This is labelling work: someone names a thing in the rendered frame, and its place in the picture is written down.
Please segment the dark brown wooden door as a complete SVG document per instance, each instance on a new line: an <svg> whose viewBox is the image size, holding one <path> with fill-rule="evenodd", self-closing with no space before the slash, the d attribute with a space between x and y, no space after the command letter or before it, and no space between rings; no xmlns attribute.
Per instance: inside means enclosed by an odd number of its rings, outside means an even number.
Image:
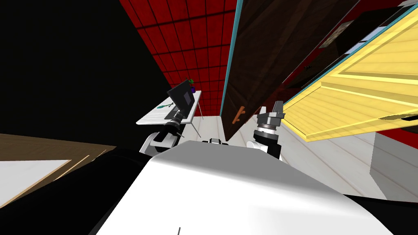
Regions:
<svg viewBox="0 0 418 235"><path fill-rule="evenodd" d="M230 140L360 0L243 0L221 119ZM240 121L232 124L239 108Z"/></svg>

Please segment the white table with laptop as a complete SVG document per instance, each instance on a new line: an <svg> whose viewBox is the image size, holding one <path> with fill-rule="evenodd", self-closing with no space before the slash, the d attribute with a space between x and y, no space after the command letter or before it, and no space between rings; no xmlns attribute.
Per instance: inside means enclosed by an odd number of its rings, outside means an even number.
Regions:
<svg viewBox="0 0 418 235"><path fill-rule="evenodd" d="M172 88L168 92L169 97L159 106L147 113L139 119L137 125L157 125L165 124L171 120L180 110L179 105L186 107L186 114L183 115L181 124L191 124L193 126L193 118L197 107L200 107L199 100L202 91L191 91L191 87L187 81L184 81Z"/></svg>

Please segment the yellow panelled door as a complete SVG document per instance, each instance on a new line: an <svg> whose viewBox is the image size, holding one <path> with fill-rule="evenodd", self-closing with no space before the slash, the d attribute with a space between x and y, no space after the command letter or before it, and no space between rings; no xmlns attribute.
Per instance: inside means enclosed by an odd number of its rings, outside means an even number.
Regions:
<svg viewBox="0 0 418 235"><path fill-rule="evenodd" d="M418 125L418 3L284 104L307 142Z"/></svg>

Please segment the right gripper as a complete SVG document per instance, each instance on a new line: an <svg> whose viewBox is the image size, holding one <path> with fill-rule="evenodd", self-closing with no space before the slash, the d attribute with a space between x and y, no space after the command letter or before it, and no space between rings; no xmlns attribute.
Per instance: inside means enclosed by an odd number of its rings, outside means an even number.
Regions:
<svg viewBox="0 0 418 235"><path fill-rule="evenodd" d="M281 120L285 117L285 114L283 113L283 101L276 101L273 110L270 113L266 113L266 109L265 106L260 108L259 114L257 115L257 123L280 126Z"/></svg>

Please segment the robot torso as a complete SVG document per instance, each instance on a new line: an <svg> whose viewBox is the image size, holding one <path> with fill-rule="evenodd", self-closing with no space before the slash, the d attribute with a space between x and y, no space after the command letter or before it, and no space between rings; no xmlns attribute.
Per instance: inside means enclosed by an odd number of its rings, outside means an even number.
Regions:
<svg viewBox="0 0 418 235"><path fill-rule="evenodd" d="M393 235L268 153L187 141L152 157L97 235Z"/></svg>

